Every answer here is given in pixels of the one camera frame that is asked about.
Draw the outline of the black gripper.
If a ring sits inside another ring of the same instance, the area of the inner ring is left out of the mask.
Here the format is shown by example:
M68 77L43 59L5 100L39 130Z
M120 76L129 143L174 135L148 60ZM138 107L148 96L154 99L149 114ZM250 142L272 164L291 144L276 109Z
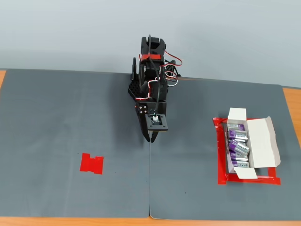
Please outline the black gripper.
M136 110L136 114L137 114L137 117L138 117L138 120L140 123L140 128L141 128L144 138L148 142L153 143L155 141L159 131L151 131L150 136L149 136L148 126L147 126L145 116L147 116L148 112L149 112L149 114L166 115L166 101L159 101L158 103L156 101L150 101L150 102L148 102L148 105L146 104L146 102L136 101L135 110Z

